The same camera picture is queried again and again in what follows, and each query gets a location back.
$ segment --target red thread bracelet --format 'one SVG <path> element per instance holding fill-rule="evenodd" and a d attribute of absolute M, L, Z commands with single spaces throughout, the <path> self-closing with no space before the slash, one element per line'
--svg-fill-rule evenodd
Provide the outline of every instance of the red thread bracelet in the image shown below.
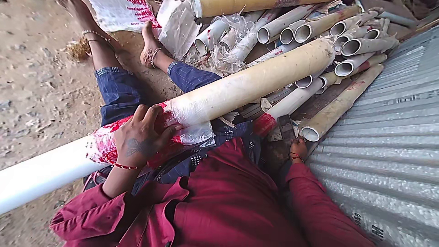
<path fill-rule="evenodd" d="M 127 169 L 127 170 L 135 170 L 135 169 L 138 169 L 138 167 L 128 167 L 128 166 L 123 166 L 123 165 L 120 165 L 120 164 L 117 164 L 117 163 L 114 163 L 113 165 L 114 165 L 115 167 L 119 167 L 119 168 Z"/>
<path fill-rule="evenodd" d="M 303 162 L 303 159 L 300 157 L 300 155 L 297 154 L 297 153 L 293 153 L 293 152 L 290 152 L 290 153 L 288 154 L 288 157 L 290 157 L 290 160 L 293 160 L 293 159 L 291 158 L 291 154 L 294 154 L 294 155 L 297 156 L 297 157 L 294 157 L 293 159 L 297 159 L 297 158 L 299 158 L 299 159 Z"/>

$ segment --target hand tattoo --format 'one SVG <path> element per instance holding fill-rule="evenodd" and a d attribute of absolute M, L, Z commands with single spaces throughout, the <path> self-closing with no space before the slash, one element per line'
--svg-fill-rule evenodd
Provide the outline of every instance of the hand tattoo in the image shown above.
<path fill-rule="evenodd" d="M 131 138 L 127 141 L 126 145 L 128 147 L 125 153 L 126 157 L 131 156 L 137 152 L 143 154 L 145 157 L 149 157 L 150 155 L 152 155 L 150 153 L 151 143 L 147 139 L 139 142 L 137 139 Z"/>

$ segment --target maroon shirt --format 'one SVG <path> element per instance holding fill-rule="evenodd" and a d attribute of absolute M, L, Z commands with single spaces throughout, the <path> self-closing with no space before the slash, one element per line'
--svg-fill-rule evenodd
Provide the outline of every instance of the maroon shirt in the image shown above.
<path fill-rule="evenodd" d="M 78 195 L 50 227 L 66 246 L 373 246 L 325 195 L 307 166 L 288 175 L 300 228 L 281 212 L 272 179 L 244 153 L 240 138 L 209 151 L 190 178 L 146 182 L 114 199 L 102 185 Z"/>

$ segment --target wood shavings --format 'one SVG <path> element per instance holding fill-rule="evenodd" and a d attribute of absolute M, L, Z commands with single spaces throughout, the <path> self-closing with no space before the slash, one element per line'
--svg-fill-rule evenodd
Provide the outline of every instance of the wood shavings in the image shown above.
<path fill-rule="evenodd" d="M 90 56 L 90 46 L 87 39 L 82 37 L 79 41 L 71 41 L 67 44 L 65 52 L 68 58 L 74 62 L 83 62 Z"/>

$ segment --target corrugated metal sheet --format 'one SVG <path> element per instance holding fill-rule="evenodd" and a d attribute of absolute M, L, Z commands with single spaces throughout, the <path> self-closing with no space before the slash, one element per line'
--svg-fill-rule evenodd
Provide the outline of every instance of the corrugated metal sheet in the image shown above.
<path fill-rule="evenodd" d="M 307 163 L 378 246 L 439 246 L 439 28 L 399 46 Z"/>

